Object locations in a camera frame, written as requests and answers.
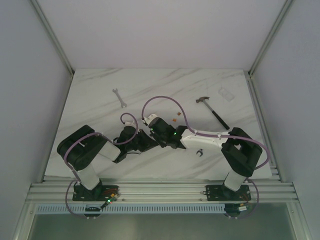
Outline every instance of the glass panel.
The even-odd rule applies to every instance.
[[[295,240],[286,204],[260,204],[245,219],[221,214],[105,214],[85,220],[36,215],[29,240]]]

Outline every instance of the hammer head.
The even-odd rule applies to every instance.
[[[199,99],[195,100],[196,103],[203,102],[204,100],[209,99],[208,96],[202,96]]]

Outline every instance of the hammer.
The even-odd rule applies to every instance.
[[[195,100],[196,103],[203,102],[206,107],[213,113],[213,115],[216,117],[216,119],[219,120],[219,122],[224,126],[225,129],[229,130],[230,127],[225,123],[225,121],[222,120],[222,118],[209,106],[209,104],[206,102],[206,99],[209,99],[208,96],[202,96],[199,99]]]

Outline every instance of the wrench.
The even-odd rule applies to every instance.
[[[121,107],[122,108],[126,108],[127,107],[127,104],[122,100],[122,98],[120,97],[119,93],[118,93],[118,89],[112,89],[112,92],[115,93],[115,95],[118,97],[120,103],[121,103]]]

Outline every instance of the white marble table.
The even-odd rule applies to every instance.
[[[121,104],[112,92],[117,88],[127,104]],[[57,154],[58,144],[83,125],[108,138],[118,137],[123,124],[120,115],[125,112],[142,124],[144,103],[154,96],[169,96],[184,108],[190,126],[197,130],[222,131],[225,129],[206,108],[195,100],[210,97],[207,102],[232,127],[246,131],[253,139],[262,141],[261,132],[251,101],[244,72],[237,69],[77,69],[64,107],[61,122],[53,144],[45,174],[47,176],[73,176]],[[179,108],[166,99],[155,99],[147,106],[145,115],[152,113],[177,127],[185,125]],[[141,155],[130,154],[115,164],[98,155],[92,162],[100,178],[114,179],[208,179],[223,180],[230,167],[220,151],[155,147]],[[266,159],[263,152],[259,164]],[[271,177],[270,166],[254,172],[253,179]]]

